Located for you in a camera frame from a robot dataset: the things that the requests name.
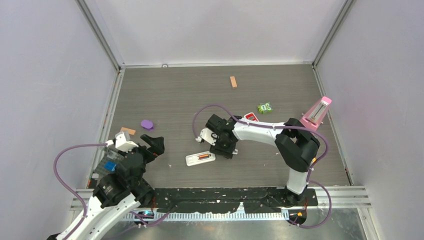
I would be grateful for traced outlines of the orange battery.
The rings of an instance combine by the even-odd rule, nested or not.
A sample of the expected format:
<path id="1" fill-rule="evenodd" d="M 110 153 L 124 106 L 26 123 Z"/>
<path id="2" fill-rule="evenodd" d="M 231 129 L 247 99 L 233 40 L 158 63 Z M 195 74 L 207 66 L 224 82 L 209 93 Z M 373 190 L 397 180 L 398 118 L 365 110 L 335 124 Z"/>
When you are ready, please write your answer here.
<path id="1" fill-rule="evenodd" d="M 197 156 L 199 160 L 208 159 L 210 155 L 208 153 L 206 154 L 200 154 Z"/>

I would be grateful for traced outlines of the small white remote control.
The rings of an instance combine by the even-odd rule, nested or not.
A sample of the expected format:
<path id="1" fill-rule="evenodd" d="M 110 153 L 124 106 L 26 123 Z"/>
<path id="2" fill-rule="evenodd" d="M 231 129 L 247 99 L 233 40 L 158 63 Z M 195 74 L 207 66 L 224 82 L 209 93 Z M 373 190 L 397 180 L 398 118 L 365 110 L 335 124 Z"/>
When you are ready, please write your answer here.
<path id="1" fill-rule="evenodd" d="M 191 154 L 185 157 L 186 165 L 188 167 L 213 162 L 215 160 L 216 155 L 209 151 Z"/>

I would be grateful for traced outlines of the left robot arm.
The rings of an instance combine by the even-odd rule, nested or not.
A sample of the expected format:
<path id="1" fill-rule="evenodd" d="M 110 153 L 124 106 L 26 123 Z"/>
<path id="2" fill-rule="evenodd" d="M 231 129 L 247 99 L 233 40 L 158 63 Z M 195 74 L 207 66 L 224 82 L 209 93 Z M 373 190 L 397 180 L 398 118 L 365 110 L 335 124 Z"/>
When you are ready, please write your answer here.
<path id="1" fill-rule="evenodd" d="M 151 207 L 155 190 L 144 180 L 146 165 L 165 152 L 162 136 L 140 137 L 147 145 L 133 142 L 127 131 L 120 131 L 114 139 L 103 143 L 122 160 L 115 169 L 100 178 L 88 202 L 85 202 L 59 176 L 57 163 L 62 150 L 55 158 L 54 174 L 59 182 L 82 203 L 83 210 L 66 230 L 50 235 L 50 240 L 100 240 L 124 215 L 133 209 Z"/>

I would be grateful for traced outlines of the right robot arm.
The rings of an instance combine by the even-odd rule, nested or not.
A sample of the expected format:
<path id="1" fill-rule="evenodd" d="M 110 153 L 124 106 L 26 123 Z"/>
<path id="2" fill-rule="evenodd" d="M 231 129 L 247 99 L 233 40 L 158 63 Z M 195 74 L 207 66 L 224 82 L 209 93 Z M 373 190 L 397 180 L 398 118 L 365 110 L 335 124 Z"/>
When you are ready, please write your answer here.
<path id="1" fill-rule="evenodd" d="M 224 119 L 213 114 L 205 124 L 212 139 L 210 151 L 231 159 L 238 141 L 253 141 L 278 149 L 289 168 L 285 198 L 299 205 L 306 197 L 308 174 L 321 146 L 319 140 L 296 118 L 287 122 L 252 121 L 242 116 Z"/>

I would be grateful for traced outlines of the purple round disc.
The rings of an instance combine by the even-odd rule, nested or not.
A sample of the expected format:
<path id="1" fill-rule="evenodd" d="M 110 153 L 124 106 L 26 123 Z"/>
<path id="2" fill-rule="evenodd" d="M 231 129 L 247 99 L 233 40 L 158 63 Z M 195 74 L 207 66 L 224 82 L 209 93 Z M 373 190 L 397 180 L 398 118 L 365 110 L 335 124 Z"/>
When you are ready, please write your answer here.
<path id="1" fill-rule="evenodd" d="M 154 130 L 154 123 L 150 120 L 144 119 L 140 122 L 140 126 L 148 131 Z"/>

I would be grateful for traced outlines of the small wooden block left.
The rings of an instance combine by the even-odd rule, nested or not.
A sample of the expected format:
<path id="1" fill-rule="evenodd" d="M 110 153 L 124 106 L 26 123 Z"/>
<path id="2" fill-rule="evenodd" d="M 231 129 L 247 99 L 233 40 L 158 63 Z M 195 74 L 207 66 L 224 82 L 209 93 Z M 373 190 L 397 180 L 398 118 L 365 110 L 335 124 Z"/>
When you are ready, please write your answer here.
<path id="1" fill-rule="evenodd" d="M 131 129 L 131 128 L 127 128 L 127 127 L 122 127 L 120 129 L 121 132 L 128 132 L 130 135 L 134 136 L 136 134 L 136 130 L 135 129 Z"/>

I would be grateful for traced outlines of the green monster cube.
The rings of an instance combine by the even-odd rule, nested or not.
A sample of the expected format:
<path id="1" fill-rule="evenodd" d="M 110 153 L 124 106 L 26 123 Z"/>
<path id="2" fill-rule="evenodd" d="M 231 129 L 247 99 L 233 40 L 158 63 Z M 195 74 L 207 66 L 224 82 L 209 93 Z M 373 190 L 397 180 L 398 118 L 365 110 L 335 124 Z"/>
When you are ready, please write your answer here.
<path id="1" fill-rule="evenodd" d="M 257 106 L 257 110 L 260 114 L 271 113 L 273 111 L 272 105 L 270 102 L 260 103 Z"/>

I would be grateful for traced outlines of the blue lego brick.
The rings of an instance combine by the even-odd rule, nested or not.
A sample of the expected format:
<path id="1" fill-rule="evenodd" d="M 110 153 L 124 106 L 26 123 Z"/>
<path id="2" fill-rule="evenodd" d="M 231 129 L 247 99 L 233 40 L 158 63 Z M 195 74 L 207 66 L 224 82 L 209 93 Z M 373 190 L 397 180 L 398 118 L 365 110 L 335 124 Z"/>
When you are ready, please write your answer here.
<path id="1" fill-rule="evenodd" d="M 114 172 L 116 169 L 117 164 L 111 161 L 108 161 L 104 164 L 104 169 L 110 172 Z"/>

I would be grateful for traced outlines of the grey lego baseplate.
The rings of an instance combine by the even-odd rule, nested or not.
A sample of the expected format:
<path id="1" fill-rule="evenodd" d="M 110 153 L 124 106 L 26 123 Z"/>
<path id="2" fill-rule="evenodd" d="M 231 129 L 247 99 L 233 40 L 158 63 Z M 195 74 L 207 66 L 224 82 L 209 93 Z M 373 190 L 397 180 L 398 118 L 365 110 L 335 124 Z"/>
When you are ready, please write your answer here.
<path id="1" fill-rule="evenodd" d="M 108 171 L 104 169 L 104 165 L 106 162 L 109 162 L 109 161 L 113 162 L 117 166 L 118 163 L 120 163 L 124 159 L 124 157 L 121 154 L 119 154 L 118 152 L 108 147 L 104 147 L 102 149 L 102 152 L 103 152 L 102 158 L 93 170 L 93 173 L 97 174 L 100 178 L 115 172 L 115 171 Z"/>

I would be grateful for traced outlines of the pink metronome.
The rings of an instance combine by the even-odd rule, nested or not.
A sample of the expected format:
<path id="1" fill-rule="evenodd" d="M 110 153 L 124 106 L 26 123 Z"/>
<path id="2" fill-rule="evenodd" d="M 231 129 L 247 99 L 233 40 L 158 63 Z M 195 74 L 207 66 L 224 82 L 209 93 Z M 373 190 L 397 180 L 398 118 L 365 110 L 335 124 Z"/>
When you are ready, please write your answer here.
<path id="1" fill-rule="evenodd" d="M 326 96 L 321 97 L 300 119 L 300 122 L 308 129 L 316 131 L 327 115 L 332 100 Z"/>

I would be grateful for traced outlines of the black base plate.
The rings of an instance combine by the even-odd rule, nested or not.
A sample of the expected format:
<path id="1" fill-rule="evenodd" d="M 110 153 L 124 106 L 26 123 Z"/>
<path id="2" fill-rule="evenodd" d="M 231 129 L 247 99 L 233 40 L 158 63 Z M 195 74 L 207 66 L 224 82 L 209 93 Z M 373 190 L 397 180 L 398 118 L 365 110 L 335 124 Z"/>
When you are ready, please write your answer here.
<path id="1" fill-rule="evenodd" d="M 277 213 L 281 208 L 316 207 L 316 191 L 300 196 L 281 187 L 156 188 L 155 206 L 161 213 Z"/>

